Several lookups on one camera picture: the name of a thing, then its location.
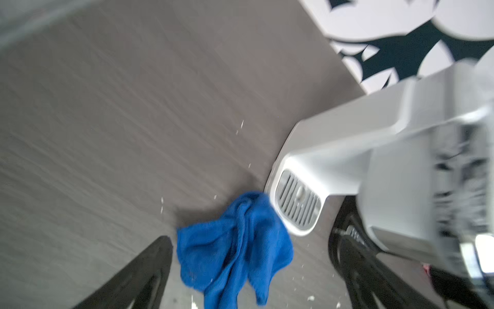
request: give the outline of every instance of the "floor debris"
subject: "floor debris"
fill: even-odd
[[[192,298],[192,305],[191,305],[191,309],[199,309],[199,308],[197,308],[196,303],[194,303],[194,295],[191,295],[191,298]]]

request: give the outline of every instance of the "air vent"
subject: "air vent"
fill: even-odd
[[[289,170],[281,175],[276,198],[284,219],[302,230],[312,228],[321,212],[319,197]]]

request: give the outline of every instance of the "wood-grain floor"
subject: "wood-grain floor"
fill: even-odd
[[[298,120],[360,95],[296,0],[107,0],[1,51],[0,307],[70,308],[262,189]],[[293,238],[268,308],[349,307],[327,255],[340,203]],[[162,308],[203,308],[179,270]]]

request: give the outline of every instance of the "black and white patterned rug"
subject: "black and white patterned rug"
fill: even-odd
[[[299,0],[367,93],[472,58],[494,69],[493,0]]]

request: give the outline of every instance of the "cloth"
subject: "cloth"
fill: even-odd
[[[287,229],[262,192],[245,193],[220,219],[177,234],[182,281],[204,293],[205,309],[236,309],[247,278],[265,305],[271,279],[293,259]]]

